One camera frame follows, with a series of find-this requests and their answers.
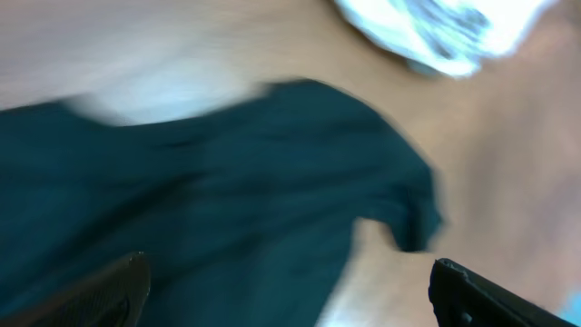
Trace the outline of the black t-shirt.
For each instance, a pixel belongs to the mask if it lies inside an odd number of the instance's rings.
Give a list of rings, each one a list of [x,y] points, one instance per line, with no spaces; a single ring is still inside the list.
[[[142,252],[143,326],[311,326],[359,217],[427,249],[432,172],[374,110],[316,81],[163,124],[99,124],[66,102],[1,115],[3,315]]]

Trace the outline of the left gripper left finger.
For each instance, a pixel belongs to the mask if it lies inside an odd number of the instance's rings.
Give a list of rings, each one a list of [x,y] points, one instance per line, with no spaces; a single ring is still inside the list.
[[[73,286],[1,320],[1,327],[134,327],[151,289],[143,253],[131,253]]]

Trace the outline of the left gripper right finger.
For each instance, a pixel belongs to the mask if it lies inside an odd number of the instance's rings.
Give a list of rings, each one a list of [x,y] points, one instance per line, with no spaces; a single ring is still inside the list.
[[[575,327],[448,258],[434,262],[428,297],[439,327]]]

